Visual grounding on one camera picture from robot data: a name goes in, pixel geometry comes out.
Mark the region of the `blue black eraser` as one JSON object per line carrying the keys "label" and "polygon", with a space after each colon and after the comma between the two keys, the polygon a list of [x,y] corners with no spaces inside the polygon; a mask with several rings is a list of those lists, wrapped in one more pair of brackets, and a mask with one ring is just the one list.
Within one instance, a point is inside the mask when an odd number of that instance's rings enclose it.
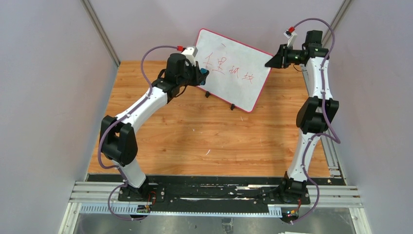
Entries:
{"label": "blue black eraser", "polygon": [[209,75],[209,70],[205,68],[200,69],[200,81],[199,85],[205,85],[206,84],[206,78]]}

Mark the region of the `pink framed whiteboard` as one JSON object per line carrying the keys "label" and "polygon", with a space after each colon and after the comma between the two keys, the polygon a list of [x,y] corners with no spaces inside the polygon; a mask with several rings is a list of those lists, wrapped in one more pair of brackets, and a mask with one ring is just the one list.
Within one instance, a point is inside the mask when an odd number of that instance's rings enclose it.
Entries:
{"label": "pink framed whiteboard", "polygon": [[252,112],[270,75],[265,64],[272,54],[205,28],[198,32],[195,46],[196,61],[209,70],[200,88]]}

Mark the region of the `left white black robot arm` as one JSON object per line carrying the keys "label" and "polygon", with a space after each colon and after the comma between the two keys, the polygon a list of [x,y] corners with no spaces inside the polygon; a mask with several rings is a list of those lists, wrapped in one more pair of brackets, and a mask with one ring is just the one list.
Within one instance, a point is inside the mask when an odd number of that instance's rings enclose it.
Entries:
{"label": "left white black robot arm", "polygon": [[149,117],[173,98],[182,95],[188,86],[205,84],[209,71],[200,68],[195,57],[195,52],[190,52],[189,48],[171,54],[166,68],[160,71],[138,101],[120,114],[102,119],[99,152],[114,163],[124,178],[126,189],[139,200],[146,198],[150,192],[149,181],[136,160],[136,134]]}

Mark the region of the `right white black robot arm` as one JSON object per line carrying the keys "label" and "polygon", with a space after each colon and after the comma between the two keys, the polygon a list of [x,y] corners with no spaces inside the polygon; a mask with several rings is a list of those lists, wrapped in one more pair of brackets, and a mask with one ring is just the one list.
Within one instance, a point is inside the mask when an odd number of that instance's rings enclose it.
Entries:
{"label": "right white black robot arm", "polygon": [[293,49],[289,42],[282,44],[276,55],[265,63],[266,67],[276,69],[287,68],[292,64],[304,65],[308,73],[309,97],[296,117],[299,129],[296,151],[292,164],[274,191],[274,195],[283,203],[305,198],[313,152],[339,108],[339,102],[333,99],[329,90],[329,50],[322,46],[321,39],[322,31],[308,31],[300,50]]}

